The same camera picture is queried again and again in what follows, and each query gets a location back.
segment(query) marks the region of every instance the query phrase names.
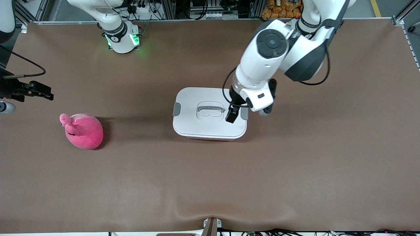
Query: yellow floor line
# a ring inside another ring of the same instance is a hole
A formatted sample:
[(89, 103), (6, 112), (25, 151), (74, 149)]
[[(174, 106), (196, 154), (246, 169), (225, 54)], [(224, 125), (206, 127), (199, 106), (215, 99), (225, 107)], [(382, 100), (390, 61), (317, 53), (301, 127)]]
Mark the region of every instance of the yellow floor line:
[(370, 3), (372, 4), (373, 11), (375, 12), (376, 17), (382, 17), (381, 12), (379, 11), (378, 4), (376, 3), (376, 0), (370, 0)]

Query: container lid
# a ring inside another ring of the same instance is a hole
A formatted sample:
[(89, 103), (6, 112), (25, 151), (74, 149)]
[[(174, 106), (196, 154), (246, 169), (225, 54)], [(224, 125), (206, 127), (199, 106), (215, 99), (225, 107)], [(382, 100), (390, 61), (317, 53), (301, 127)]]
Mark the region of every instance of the container lid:
[[(225, 89), (230, 100), (229, 89)], [(182, 136), (237, 139), (247, 130), (248, 108), (241, 108), (234, 123), (225, 121), (229, 103), (222, 89), (188, 87), (179, 91), (173, 108), (173, 128)]]

